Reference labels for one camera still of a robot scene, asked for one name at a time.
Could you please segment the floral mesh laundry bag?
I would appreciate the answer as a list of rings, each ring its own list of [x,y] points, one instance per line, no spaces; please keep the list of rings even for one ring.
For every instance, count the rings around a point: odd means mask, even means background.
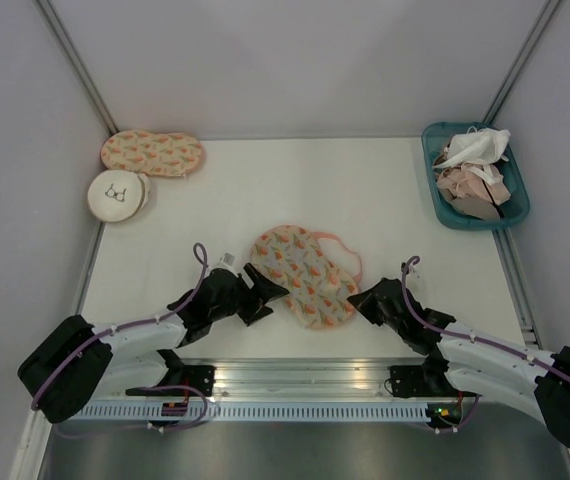
[[[331,260],[321,246],[336,243],[355,258],[356,273]],[[285,288],[284,301],[308,330],[330,330],[352,319],[348,298],[360,292],[363,262],[340,237],[296,225],[279,225],[262,233],[250,249],[250,264],[269,280]]]

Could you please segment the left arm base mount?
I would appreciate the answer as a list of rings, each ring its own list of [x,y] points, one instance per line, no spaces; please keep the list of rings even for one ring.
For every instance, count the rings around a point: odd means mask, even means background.
[[[130,397],[192,396],[192,387],[205,397],[210,397],[215,383],[216,368],[213,365],[183,365],[171,367],[162,379],[152,387],[131,388],[125,391]]]

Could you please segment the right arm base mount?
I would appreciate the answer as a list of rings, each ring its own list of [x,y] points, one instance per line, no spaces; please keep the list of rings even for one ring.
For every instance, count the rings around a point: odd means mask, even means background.
[[[438,398],[451,396],[446,389],[430,384],[419,365],[392,365],[386,383],[396,398]]]

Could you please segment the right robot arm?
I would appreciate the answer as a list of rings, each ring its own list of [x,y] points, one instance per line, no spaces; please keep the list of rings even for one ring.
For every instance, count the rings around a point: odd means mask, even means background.
[[[480,395],[542,423],[570,449],[570,347],[559,352],[487,336],[447,313],[424,308],[398,279],[384,278],[348,299],[369,322],[393,329],[424,356],[424,388]]]

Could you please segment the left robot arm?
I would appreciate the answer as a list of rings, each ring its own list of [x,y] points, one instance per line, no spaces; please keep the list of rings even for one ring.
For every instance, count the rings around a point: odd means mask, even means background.
[[[215,268],[154,317],[104,328],[80,314],[64,319],[17,375],[33,409],[52,424],[102,396],[179,395],[194,382],[177,349],[202,339],[219,320],[237,316],[255,323],[272,313],[269,302],[288,293],[251,264],[241,274]]]

